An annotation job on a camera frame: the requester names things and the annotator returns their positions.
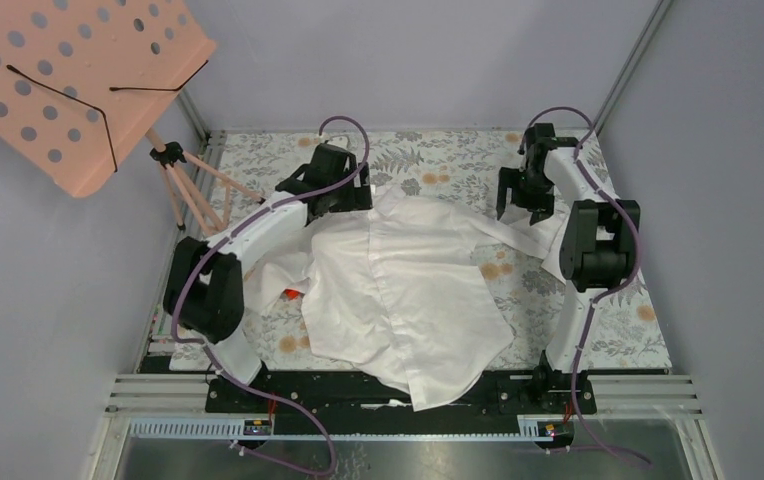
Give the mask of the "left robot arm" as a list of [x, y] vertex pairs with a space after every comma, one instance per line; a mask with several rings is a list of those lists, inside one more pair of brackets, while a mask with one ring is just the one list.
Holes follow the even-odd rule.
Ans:
[[246, 411], [267, 401], [263, 365], [241, 327], [244, 277], [270, 250], [329, 214], [372, 206], [365, 161], [330, 143], [316, 146], [309, 162], [279, 182], [253, 213], [224, 233], [177, 243], [163, 295], [171, 334], [189, 332], [212, 366], [232, 381], [230, 398]]

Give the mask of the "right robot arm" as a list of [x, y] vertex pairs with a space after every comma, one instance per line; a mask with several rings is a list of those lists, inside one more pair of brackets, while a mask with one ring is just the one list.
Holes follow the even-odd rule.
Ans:
[[526, 397], [555, 412], [582, 386], [581, 363], [593, 328], [595, 306], [637, 275], [640, 207], [600, 184], [579, 157], [580, 140], [556, 134], [550, 123], [533, 123], [518, 150], [519, 168], [499, 171], [496, 215], [510, 205], [529, 212], [530, 225], [548, 220], [557, 198], [570, 207], [559, 233], [558, 269], [566, 282], [553, 339], [542, 352]]

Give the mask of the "white shirt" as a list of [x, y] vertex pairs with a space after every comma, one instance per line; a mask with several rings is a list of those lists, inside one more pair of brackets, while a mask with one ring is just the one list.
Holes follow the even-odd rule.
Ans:
[[315, 355], [406, 392], [415, 410], [436, 408], [514, 338], [474, 250], [504, 244], [546, 259], [558, 231], [556, 220], [505, 224], [385, 185], [370, 210], [328, 214], [270, 250], [245, 278], [245, 305], [266, 315], [297, 288]]

